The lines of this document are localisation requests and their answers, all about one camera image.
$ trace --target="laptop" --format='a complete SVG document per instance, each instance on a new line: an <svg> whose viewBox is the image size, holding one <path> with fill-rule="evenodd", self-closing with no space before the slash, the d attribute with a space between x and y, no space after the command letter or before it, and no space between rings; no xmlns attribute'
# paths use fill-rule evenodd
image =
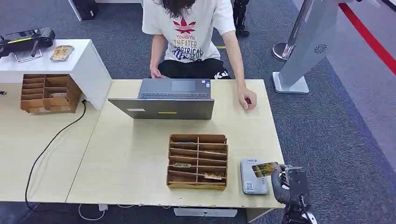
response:
<svg viewBox="0 0 396 224"><path fill-rule="evenodd" d="M138 98L108 101L134 119L211 119L209 79L143 79Z"/></svg>

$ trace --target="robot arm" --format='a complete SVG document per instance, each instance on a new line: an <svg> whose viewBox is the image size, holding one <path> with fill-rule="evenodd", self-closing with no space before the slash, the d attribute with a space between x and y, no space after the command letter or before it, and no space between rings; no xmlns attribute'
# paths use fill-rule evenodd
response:
<svg viewBox="0 0 396 224"><path fill-rule="evenodd" d="M282 224L316 224L309 212L312 203L306 171L290 165L280 167L271 174L271 182L276 200L286 205Z"/></svg>

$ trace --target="laptop touchpad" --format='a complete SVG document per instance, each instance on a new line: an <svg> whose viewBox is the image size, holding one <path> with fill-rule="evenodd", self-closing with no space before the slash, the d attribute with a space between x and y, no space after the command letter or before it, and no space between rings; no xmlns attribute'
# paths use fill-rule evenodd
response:
<svg viewBox="0 0 396 224"><path fill-rule="evenodd" d="M195 81L172 81L172 92L195 91Z"/></svg>

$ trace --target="cardboard compartment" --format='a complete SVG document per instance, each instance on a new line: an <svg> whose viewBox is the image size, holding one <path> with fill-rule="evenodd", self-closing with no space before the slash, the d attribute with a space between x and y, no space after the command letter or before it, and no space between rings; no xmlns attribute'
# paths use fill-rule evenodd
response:
<svg viewBox="0 0 396 224"><path fill-rule="evenodd" d="M186 156L169 156L169 165L174 165L176 163L186 163L191 166L197 165L197 158L186 157Z"/></svg>
<svg viewBox="0 0 396 224"><path fill-rule="evenodd" d="M46 78L54 78L54 77L67 77L68 74L47 74L45 75Z"/></svg>
<svg viewBox="0 0 396 224"><path fill-rule="evenodd" d="M208 179L204 176L198 176L198 183L218 183L219 185L226 185L226 179L215 180L215 179Z"/></svg>
<svg viewBox="0 0 396 224"><path fill-rule="evenodd" d="M43 88L38 88L38 89L22 89L22 95L29 95L29 94L38 94L38 93L43 93L44 89Z"/></svg>
<svg viewBox="0 0 396 224"><path fill-rule="evenodd" d="M197 158L198 150L182 149L182 148L169 148L170 155L174 156L189 156Z"/></svg>
<svg viewBox="0 0 396 224"><path fill-rule="evenodd" d="M199 143L220 143L226 144L227 138L222 134L202 134L199 135Z"/></svg>
<svg viewBox="0 0 396 224"><path fill-rule="evenodd" d="M198 165L199 166L219 166L223 167L226 166L227 161L226 160L212 160L212 159L198 159Z"/></svg>
<svg viewBox="0 0 396 224"><path fill-rule="evenodd" d="M80 95L81 90L70 75L25 74L21 90L21 109L28 113L74 113Z"/></svg>
<svg viewBox="0 0 396 224"><path fill-rule="evenodd" d="M43 96L42 93L22 95L21 100L42 99L42 96Z"/></svg>
<svg viewBox="0 0 396 224"><path fill-rule="evenodd" d="M69 105L66 87L49 87L44 89L44 106Z"/></svg>
<svg viewBox="0 0 396 224"><path fill-rule="evenodd" d="M170 142L169 148L182 148L182 149L198 150L198 143Z"/></svg>
<svg viewBox="0 0 396 224"><path fill-rule="evenodd" d="M44 78L27 78L22 81L22 84L44 83Z"/></svg>
<svg viewBox="0 0 396 224"><path fill-rule="evenodd" d="M45 87L67 87L68 77L49 77L45 78Z"/></svg>
<svg viewBox="0 0 396 224"><path fill-rule="evenodd" d="M179 171L179 172L187 172L187 173L193 173L196 174L197 173L197 166L191 166L191 167L173 167L173 166L169 166L168 167L169 171Z"/></svg>
<svg viewBox="0 0 396 224"><path fill-rule="evenodd" d="M41 107L44 107L44 104L42 104L42 98L21 100L21 109L24 111L30 111L32 108L34 108L34 110L37 110L37 108Z"/></svg>
<svg viewBox="0 0 396 224"><path fill-rule="evenodd" d="M23 75L23 80L29 79L29 78L44 78L44 74L24 74Z"/></svg>
<svg viewBox="0 0 396 224"><path fill-rule="evenodd" d="M22 84L22 89L42 89L44 88L44 83L33 83L33 84Z"/></svg>
<svg viewBox="0 0 396 224"><path fill-rule="evenodd" d="M198 143L198 136L195 134L173 134L170 136L170 142Z"/></svg>
<svg viewBox="0 0 396 224"><path fill-rule="evenodd" d="M198 166L198 174L216 174L222 177L222 179L227 178L227 167L215 167L215 166Z"/></svg>
<svg viewBox="0 0 396 224"><path fill-rule="evenodd" d="M167 185L171 189L224 190L227 159L224 135L171 135Z"/></svg>

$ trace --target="laptop lid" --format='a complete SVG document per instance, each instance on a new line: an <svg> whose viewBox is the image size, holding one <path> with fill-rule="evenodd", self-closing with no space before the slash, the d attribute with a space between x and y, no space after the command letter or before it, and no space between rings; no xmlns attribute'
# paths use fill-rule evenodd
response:
<svg viewBox="0 0 396 224"><path fill-rule="evenodd" d="M136 99L109 98L134 119L204 119L212 118L213 99Z"/></svg>

